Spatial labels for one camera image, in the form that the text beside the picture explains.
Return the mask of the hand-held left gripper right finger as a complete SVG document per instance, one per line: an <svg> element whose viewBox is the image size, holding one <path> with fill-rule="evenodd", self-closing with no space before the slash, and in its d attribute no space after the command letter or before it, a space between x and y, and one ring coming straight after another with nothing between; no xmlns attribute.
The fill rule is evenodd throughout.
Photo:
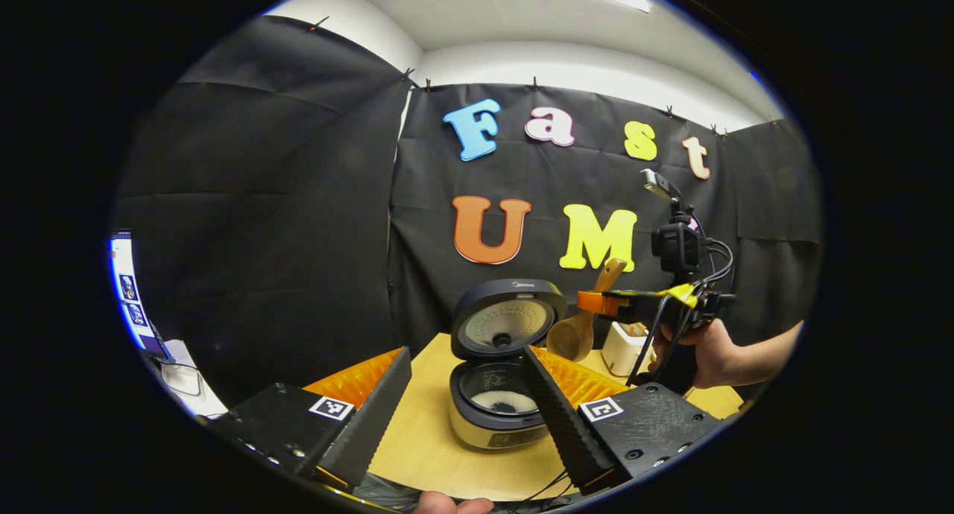
<svg viewBox="0 0 954 514"><path fill-rule="evenodd" d="M522 351L522 378L572 485L582 494L626 486L667 469L723 426L658 383L597 396L574 406L546 369L551 352Z"/></svg>

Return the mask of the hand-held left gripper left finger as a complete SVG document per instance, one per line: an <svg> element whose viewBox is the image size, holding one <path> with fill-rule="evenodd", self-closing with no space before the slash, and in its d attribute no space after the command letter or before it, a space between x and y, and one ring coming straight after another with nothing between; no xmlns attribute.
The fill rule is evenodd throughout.
<svg viewBox="0 0 954 514"><path fill-rule="evenodd" d="M411 352L399 347L306 387L274 383L209 427L286 474L352 492L411 376Z"/></svg>

